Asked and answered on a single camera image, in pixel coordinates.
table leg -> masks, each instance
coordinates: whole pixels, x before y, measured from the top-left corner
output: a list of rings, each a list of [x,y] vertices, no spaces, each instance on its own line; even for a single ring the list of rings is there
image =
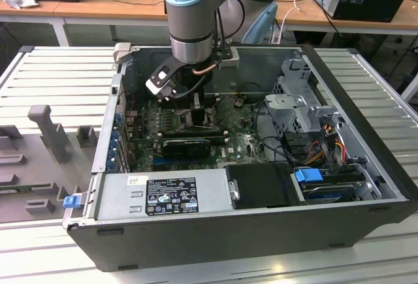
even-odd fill
[[[112,40],[117,41],[119,40],[118,38],[118,33],[116,31],[116,26],[115,25],[110,25],[110,34],[112,35]]]
[[[67,26],[63,20],[54,20],[52,23],[58,43],[61,47],[69,47],[71,44],[67,37]]]
[[[417,91],[418,91],[418,76],[415,76],[412,82],[408,85],[408,87],[401,94],[401,97],[406,102],[408,102],[417,93]]]

motherboard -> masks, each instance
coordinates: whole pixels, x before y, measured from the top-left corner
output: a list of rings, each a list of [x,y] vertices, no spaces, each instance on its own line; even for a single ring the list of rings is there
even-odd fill
[[[265,163],[254,120],[260,102],[243,95],[216,97],[205,108],[201,126],[193,125],[188,108],[148,101],[129,116],[129,143],[136,172],[223,168],[230,164]]]

white cable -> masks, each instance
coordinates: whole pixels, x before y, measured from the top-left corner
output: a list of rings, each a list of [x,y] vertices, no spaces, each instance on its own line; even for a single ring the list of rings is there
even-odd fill
[[[290,10],[287,11],[285,17],[283,18],[283,22],[281,23],[281,27],[280,27],[279,40],[277,42],[278,44],[280,44],[281,38],[283,37],[283,27],[285,25],[287,16],[290,14],[290,12],[292,12],[293,10],[296,10],[296,9],[300,10],[300,8],[291,8]]]
[[[277,41],[278,44],[280,44],[281,39],[283,38],[283,28],[285,26],[285,22],[286,22],[286,18],[287,16],[293,11],[293,10],[299,10],[301,11],[302,9],[300,7],[298,7],[298,5],[296,4],[297,1],[304,1],[304,0],[293,0],[293,5],[294,7],[291,8],[289,11],[287,11],[285,17],[283,18],[283,22],[281,23],[281,27],[280,27],[280,33],[279,33],[279,40]]]

white label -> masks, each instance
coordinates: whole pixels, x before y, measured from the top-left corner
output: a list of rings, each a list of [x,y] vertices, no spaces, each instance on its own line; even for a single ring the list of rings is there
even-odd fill
[[[128,176],[128,186],[130,185],[146,185],[148,175]]]
[[[14,189],[5,189],[4,191],[0,191],[0,194],[17,194],[18,191]]]
[[[197,207],[197,202],[188,202],[186,204],[184,204],[185,208],[194,208]]]

paper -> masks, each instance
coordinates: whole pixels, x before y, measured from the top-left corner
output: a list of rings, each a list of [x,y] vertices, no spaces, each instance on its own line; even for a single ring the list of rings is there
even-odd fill
[[[39,5],[36,0],[3,0],[5,1],[10,7],[17,8],[20,10],[20,8],[29,8],[29,7],[35,7]]]

